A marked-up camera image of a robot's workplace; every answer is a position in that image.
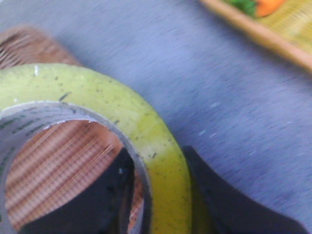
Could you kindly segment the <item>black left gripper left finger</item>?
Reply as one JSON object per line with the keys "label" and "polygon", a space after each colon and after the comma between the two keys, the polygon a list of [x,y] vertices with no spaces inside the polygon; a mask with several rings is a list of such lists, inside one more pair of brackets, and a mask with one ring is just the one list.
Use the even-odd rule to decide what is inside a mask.
{"label": "black left gripper left finger", "polygon": [[110,166],[70,202],[38,218],[20,234],[125,234],[134,193],[134,162],[122,148]]}

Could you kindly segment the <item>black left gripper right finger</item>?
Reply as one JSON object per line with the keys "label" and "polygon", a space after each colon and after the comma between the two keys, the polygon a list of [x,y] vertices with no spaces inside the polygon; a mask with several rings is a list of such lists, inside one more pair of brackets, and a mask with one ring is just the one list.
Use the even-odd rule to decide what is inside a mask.
{"label": "black left gripper right finger", "polygon": [[182,148],[191,176],[195,234],[306,234],[298,221],[261,205],[222,179],[191,146]]}

